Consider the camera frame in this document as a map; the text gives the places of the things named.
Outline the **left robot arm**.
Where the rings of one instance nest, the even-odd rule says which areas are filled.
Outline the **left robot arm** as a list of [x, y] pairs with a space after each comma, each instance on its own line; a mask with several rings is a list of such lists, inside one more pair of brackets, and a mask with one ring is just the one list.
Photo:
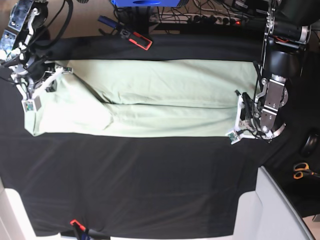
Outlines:
[[235, 124], [226, 136], [266, 142], [278, 137], [286, 123], [280, 117], [288, 101], [286, 82], [302, 74], [312, 26], [320, 19], [318, 0], [271, 0], [268, 4], [260, 62], [253, 97], [239, 91]]

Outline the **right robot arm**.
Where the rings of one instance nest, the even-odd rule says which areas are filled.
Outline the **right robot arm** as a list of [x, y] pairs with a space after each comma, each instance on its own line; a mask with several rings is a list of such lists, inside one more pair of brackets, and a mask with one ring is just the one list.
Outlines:
[[57, 89], [56, 79], [71, 74], [70, 67], [50, 61], [50, 48], [61, 39], [73, 15], [71, 0], [66, 20], [57, 36], [46, 45], [37, 40], [47, 31], [48, 1], [19, 0], [12, 8], [9, 22], [0, 38], [0, 79], [17, 88], [22, 96], [24, 112], [37, 112], [41, 108], [40, 95]]

